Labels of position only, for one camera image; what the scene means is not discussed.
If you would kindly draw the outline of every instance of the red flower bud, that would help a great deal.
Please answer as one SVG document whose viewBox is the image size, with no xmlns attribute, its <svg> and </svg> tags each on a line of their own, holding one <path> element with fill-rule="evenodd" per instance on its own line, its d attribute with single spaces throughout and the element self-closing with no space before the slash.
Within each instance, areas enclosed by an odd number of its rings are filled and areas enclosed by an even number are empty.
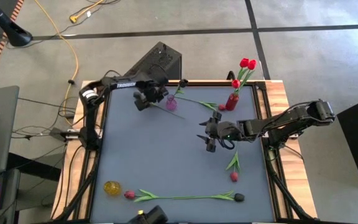
<svg viewBox="0 0 358 224">
<path fill-rule="evenodd" d="M 218 106 L 218 109 L 219 109 L 219 110 L 226 110 L 226 105 L 219 105 L 219 106 Z"/>
<path fill-rule="evenodd" d="M 237 182 L 237 180 L 239 179 L 239 174 L 237 172 L 232 172 L 230 174 L 230 178 L 231 178 L 231 181 Z"/>
<path fill-rule="evenodd" d="M 246 68 L 248 66 L 248 58 L 243 58 L 240 62 L 241 68 Z"/>
<path fill-rule="evenodd" d="M 249 70 L 253 70 L 253 69 L 255 69 L 255 67 L 256 67 L 256 61 L 255 61 L 255 60 L 251 60 L 251 61 L 249 62 L 249 64 L 248 64 L 248 69 L 249 69 Z"/>
<path fill-rule="evenodd" d="M 233 88 L 239 88 L 240 85 L 241 85 L 240 80 L 233 80 L 233 81 L 231 82 L 231 86 L 233 86 Z"/>
<path fill-rule="evenodd" d="M 135 199 L 135 192 L 133 190 L 127 190 L 124 193 L 125 198 L 128 198 L 130 200 L 134 200 Z"/>
</svg>

